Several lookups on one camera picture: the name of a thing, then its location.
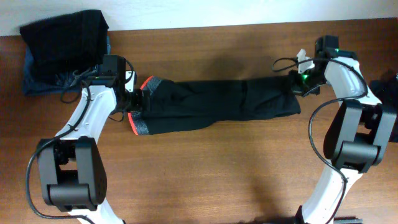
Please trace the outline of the black leggings red waistband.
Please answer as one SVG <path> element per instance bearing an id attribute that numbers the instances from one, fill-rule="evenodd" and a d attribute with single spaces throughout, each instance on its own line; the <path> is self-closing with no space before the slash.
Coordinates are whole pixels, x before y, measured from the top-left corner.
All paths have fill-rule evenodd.
<path id="1" fill-rule="evenodd" d="M 150 110 L 129 113 L 133 133 L 155 135 L 206 128 L 217 121 L 267 120 L 301 112 L 288 77 L 173 82 L 149 77 Z"/>

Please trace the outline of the folded blue jeans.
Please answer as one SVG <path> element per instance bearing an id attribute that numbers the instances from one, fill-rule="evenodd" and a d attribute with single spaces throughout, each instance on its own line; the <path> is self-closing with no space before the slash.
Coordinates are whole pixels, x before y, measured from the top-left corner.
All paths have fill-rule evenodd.
<path id="1" fill-rule="evenodd" d="M 89 75 L 100 71 L 101 65 L 95 65 L 83 72 L 68 71 L 55 75 L 55 83 L 45 83 L 33 76 L 34 57 L 27 47 L 25 50 L 22 91 L 27 96 L 62 93 L 64 91 L 78 91 L 78 84 Z"/>

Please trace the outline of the folded black garment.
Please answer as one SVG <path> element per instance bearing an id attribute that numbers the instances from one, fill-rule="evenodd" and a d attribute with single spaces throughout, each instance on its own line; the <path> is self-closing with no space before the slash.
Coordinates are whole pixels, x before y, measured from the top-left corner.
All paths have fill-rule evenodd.
<path id="1" fill-rule="evenodd" d="M 90 9 L 42 19 L 20 27 L 34 62 L 36 80 L 54 84 L 55 76 L 86 70 L 103 63 L 107 54 L 108 24 L 103 13 Z"/>

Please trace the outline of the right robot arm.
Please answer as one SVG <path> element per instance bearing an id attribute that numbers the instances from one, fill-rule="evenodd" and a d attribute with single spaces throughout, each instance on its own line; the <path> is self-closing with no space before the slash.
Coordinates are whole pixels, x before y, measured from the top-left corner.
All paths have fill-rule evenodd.
<path id="1" fill-rule="evenodd" d="M 340 106 L 326 132 L 323 152 L 317 154 L 325 168 L 294 223 L 335 223 L 352 185 L 383 160 L 397 113 L 374 95 L 356 54 L 341 50 L 337 36 L 318 38 L 315 55 L 310 58 L 301 50 L 294 62 L 297 69 L 289 72 L 294 94 L 317 95 L 322 85 L 329 84 L 336 98 L 321 106 Z"/>

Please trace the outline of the dark crumpled garment pile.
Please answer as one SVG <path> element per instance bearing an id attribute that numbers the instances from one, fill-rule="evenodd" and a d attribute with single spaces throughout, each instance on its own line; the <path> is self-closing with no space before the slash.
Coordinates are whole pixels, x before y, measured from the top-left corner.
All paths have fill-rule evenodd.
<path id="1" fill-rule="evenodd" d="M 397 142 L 397 72 L 387 71 L 369 84 L 370 90 L 381 102 L 376 106 L 380 115 L 378 132 L 384 141 Z"/>

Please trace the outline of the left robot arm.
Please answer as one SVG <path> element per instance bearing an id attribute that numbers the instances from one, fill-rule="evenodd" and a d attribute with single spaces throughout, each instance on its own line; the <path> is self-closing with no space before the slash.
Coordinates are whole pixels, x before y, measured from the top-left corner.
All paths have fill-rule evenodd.
<path id="1" fill-rule="evenodd" d="M 105 55 L 99 74 L 82 81 L 78 106 L 52 139 L 41 139 L 32 158 L 38 162 L 44 202 L 62 219 L 81 223 L 123 223 L 106 199 L 107 177 L 97 147 L 112 114 L 150 110 L 150 93 L 134 87 L 124 57 Z"/>

